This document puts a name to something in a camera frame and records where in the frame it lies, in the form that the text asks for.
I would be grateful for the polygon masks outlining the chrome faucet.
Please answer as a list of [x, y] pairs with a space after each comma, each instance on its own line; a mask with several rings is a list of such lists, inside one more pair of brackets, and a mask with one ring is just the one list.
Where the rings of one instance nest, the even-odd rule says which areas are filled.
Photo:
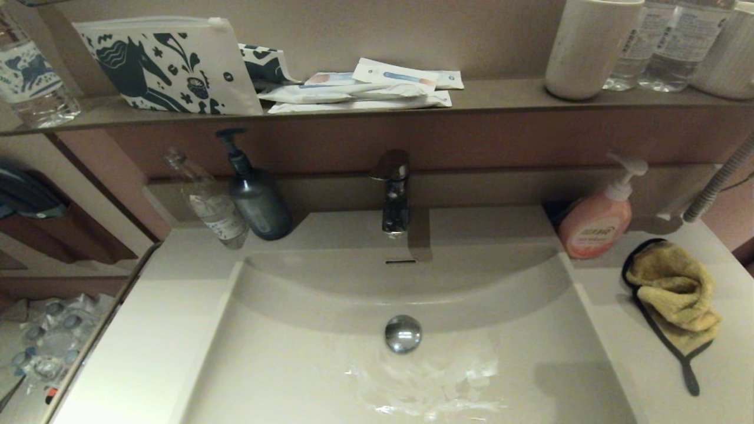
[[368, 177], [385, 183], [385, 201], [382, 207], [381, 229], [391, 237], [408, 231], [409, 209], [409, 153], [393, 148], [382, 154]]

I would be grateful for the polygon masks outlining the yellow cloth with black trim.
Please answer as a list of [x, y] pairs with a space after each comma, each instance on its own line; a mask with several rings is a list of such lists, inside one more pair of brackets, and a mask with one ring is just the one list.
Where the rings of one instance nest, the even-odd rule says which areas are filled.
[[663, 238], [639, 244], [620, 277], [649, 328], [678, 360], [686, 390], [699, 396], [692, 360], [713, 344], [722, 322], [712, 306], [714, 278], [694, 255]]

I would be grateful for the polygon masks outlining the white sink basin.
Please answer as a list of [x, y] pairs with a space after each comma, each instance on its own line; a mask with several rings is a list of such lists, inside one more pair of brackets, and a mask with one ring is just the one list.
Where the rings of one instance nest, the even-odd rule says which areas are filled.
[[[257, 253], [178, 424], [636, 424], [558, 251]], [[422, 343], [385, 343], [394, 316]]]

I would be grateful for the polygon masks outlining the flat white packet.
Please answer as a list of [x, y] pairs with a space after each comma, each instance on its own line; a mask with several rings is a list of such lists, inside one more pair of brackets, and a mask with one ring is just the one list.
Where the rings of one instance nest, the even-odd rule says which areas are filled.
[[356, 100], [341, 104], [285, 104], [278, 102], [267, 111], [269, 114], [314, 112], [360, 112], [377, 110], [414, 110], [415, 108], [451, 108], [449, 91], [435, 91], [419, 97], [401, 97], [390, 100]]

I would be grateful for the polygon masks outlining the dark grey pump bottle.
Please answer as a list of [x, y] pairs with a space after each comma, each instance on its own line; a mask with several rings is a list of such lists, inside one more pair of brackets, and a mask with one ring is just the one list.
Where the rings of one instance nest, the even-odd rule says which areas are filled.
[[274, 177], [254, 167], [248, 156], [237, 147], [234, 136], [244, 128], [226, 128], [215, 135], [228, 151], [233, 169], [229, 194], [252, 232], [262, 240], [282, 239], [293, 230], [293, 215], [280, 195]]

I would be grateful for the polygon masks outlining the chrome drain stopper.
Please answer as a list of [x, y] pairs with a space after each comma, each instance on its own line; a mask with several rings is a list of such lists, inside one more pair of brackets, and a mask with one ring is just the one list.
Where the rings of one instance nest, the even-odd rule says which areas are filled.
[[407, 355], [422, 343], [422, 325], [414, 317], [394, 316], [385, 326], [385, 343], [394, 354]]

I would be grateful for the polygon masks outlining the white sachet with orange print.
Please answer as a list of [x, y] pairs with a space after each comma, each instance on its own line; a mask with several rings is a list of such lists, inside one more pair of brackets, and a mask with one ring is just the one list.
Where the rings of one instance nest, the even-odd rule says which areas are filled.
[[355, 80], [352, 72], [317, 72], [307, 79], [305, 86], [348, 86], [361, 84]]

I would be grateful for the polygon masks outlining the uncapped clear plastic bottle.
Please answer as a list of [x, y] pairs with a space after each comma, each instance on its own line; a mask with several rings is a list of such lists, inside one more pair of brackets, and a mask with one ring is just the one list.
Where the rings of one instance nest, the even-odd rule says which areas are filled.
[[177, 148], [168, 148], [163, 160], [180, 185], [189, 209], [226, 248], [239, 250], [247, 239], [248, 225], [226, 191], [215, 186], [216, 179]]

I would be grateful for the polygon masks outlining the pink soap pump bottle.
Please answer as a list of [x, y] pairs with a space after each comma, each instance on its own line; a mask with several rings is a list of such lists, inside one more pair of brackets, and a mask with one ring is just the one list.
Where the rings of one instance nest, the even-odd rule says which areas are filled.
[[607, 156], [623, 167], [624, 174], [577, 201], [558, 227], [558, 238], [571, 259], [600, 257], [615, 245], [633, 218], [631, 180], [644, 176], [649, 165], [643, 159], [619, 153]]

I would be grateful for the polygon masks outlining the speckled white ceramic cup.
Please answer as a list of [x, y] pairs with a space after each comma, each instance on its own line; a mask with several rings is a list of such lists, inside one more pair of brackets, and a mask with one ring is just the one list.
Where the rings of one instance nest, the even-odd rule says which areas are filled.
[[644, 0], [565, 0], [545, 89], [564, 100], [599, 94], [643, 5]]

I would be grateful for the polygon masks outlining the shrink-wrapped water bottle pack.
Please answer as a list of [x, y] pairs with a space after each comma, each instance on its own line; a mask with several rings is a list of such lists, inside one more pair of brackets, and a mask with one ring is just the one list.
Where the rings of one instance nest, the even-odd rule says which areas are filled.
[[115, 298], [22, 299], [0, 312], [0, 408], [21, 383], [53, 395]]

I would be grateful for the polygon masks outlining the dark grey slipper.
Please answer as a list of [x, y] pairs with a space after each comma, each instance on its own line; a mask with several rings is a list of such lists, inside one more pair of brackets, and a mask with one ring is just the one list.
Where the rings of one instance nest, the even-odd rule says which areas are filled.
[[0, 164], [0, 203], [32, 219], [57, 218], [68, 212], [68, 201], [40, 179], [9, 164]]

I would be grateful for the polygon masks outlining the water bottle blue animal label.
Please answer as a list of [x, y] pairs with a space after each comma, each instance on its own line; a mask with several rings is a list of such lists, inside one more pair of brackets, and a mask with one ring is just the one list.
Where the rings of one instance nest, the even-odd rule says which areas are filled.
[[78, 100], [5, 0], [0, 0], [0, 100], [30, 128], [56, 127], [81, 112]]

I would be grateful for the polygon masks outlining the plain white ceramic cup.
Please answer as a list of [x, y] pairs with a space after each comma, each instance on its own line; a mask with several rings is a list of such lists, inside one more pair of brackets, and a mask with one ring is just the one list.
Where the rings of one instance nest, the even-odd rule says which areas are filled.
[[754, 100], [754, 2], [737, 2], [690, 86], [731, 100]]

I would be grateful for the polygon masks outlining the brown wall shelf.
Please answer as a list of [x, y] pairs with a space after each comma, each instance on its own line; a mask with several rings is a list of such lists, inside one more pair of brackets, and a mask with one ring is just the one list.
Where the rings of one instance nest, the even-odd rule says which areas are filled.
[[82, 99], [81, 113], [72, 121], [51, 128], [30, 128], [10, 112], [0, 113], [0, 137], [52, 134], [102, 128], [159, 124], [248, 122], [258, 120], [371, 117], [374, 115], [459, 115], [507, 112], [568, 112], [592, 110], [656, 110], [657, 108], [721, 108], [754, 111], [754, 100], [729, 100], [695, 88], [679, 93], [633, 89], [602, 91], [589, 100], [563, 100], [547, 92], [541, 78], [466, 81], [463, 90], [450, 93], [449, 108], [393, 108], [392, 110], [343, 110], [271, 114], [271, 102], [253, 115], [212, 115], [164, 112], [133, 108], [119, 96]]

